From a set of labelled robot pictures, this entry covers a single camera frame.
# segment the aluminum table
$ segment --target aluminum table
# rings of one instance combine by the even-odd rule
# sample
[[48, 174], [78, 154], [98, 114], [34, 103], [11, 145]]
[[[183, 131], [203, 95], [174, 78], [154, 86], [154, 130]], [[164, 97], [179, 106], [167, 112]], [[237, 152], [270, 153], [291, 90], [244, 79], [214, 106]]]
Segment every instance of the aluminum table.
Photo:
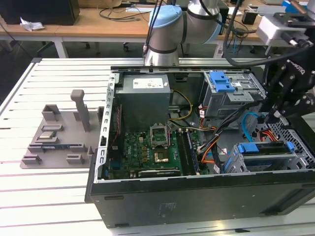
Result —
[[[181, 65], [227, 65], [224, 59], [181, 59]], [[45, 104], [73, 110], [73, 89], [84, 89], [96, 110], [106, 99], [112, 65], [141, 65], [142, 59], [33, 60], [0, 106], [0, 235], [235, 235], [297, 236], [315, 233], [315, 199], [289, 215], [108, 230], [94, 204], [85, 204], [88, 169], [20, 169], [20, 160]], [[314, 127], [314, 116], [306, 120]]]

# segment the blue latch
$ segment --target blue latch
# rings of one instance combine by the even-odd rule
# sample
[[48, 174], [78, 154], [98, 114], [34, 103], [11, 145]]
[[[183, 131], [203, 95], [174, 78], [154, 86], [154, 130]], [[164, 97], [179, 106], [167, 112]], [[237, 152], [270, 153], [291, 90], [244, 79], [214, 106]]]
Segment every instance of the blue latch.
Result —
[[259, 152], [256, 144], [254, 143], [242, 143], [237, 146], [240, 153]]
[[289, 151], [290, 151], [291, 153], [293, 153], [293, 152], [294, 152], [294, 149], [295, 149], [294, 144], [293, 144], [292, 142], [287, 142], [286, 145], [287, 145], [287, 148], [289, 149]]
[[216, 87], [216, 92], [234, 92], [235, 87], [230, 84], [229, 78], [223, 71], [209, 72], [210, 80]]

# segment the wooden desk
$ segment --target wooden desk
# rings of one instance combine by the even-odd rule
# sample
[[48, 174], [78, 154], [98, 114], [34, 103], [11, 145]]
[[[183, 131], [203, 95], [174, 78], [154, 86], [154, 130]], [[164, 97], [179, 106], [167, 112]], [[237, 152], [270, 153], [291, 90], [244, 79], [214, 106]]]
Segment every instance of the wooden desk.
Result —
[[[245, 7], [248, 4], [262, 5], [258, 0], [245, 0], [243, 6], [240, 7], [240, 11], [244, 12]], [[3, 25], [8, 32], [16, 40], [29, 40], [29, 41], [53, 41], [56, 45], [56, 49], [60, 58], [66, 58], [67, 52], [63, 42], [69, 41], [83, 41], [83, 42], [144, 42], [148, 32], [149, 13], [142, 16], [136, 16], [138, 21], [134, 22], [115, 22], [104, 19], [99, 16], [96, 8], [82, 8], [80, 10], [80, 16], [73, 26], [52, 26], [47, 25], [45, 29], [35, 30], [32, 32], [24, 30], [19, 25]], [[109, 14], [109, 10], [103, 12], [104, 15]], [[134, 12], [112, 12], [110, 17], [124, 17], [134, 15]], [[241, 21], [242, 15], [237, 16], [236, 20]], [[254, 30], [258, 27], [261, 17], [257, 17], [255, 24], [247, 25], [249, 30]], [[10, 40], [11, 38], [6, 34], [3, 29], [0, 29], [0, 40]], [[222, 51], [222, 43], [224, 34], [219, 35], [213, 44], [217, 44], [216, 52]], [[243, 41], [243, 45], [264, 45], [256, 33], [249, 34]]]
[[[103, 11], [107, 16], [110, 10]], [[134, 12], [114, 13], [110, 15], [113, 18], [131, 16]], [[142, 14], [148, 21], [149, 13]], [[100, 17], [96, 8], [81, 9], [80, 16], [73, 26], [60, 26], [55, 34], [56, 36], [74, 36], [74, 37], [124, 37], [124, 38], [145, 38], [148, 33], [148, 22], [141, 15], [136, 16], [139, 21], [134, 22], [116, 22]]]

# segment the yellow wire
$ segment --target yellow wire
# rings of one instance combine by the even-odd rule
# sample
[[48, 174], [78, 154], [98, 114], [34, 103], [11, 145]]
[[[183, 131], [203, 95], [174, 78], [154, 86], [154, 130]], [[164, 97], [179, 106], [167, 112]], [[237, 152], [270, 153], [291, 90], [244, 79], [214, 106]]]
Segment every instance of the yellow wire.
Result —
[[192, 113], [192, 103], [189, 101], [189, 99], [183, 95], [181, 92], [179, 92], [178, 90], [174, 90], [175, 92], [179, 93], [181, 96], [183, 96], [186, 101], [189, 103], [190, 105], [190, 111], [188, 112], [188, 114], [186, 116], [183, 116], [183, 117], [178, 117], [178, 118], [171, 118], [171, 119], [168, 119], [168, 120], [182, 120], [182, 119], [186, 119], [187, 117], [189, 117]]

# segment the power supply label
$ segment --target power supply label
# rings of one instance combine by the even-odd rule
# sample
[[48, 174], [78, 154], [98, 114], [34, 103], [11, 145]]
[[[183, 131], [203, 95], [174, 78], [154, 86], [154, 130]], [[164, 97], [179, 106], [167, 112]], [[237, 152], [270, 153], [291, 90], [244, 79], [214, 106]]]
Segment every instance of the power supply label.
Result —
[[162, 89], [162, 78], [143, 78], [133, 80], [134, 89]]

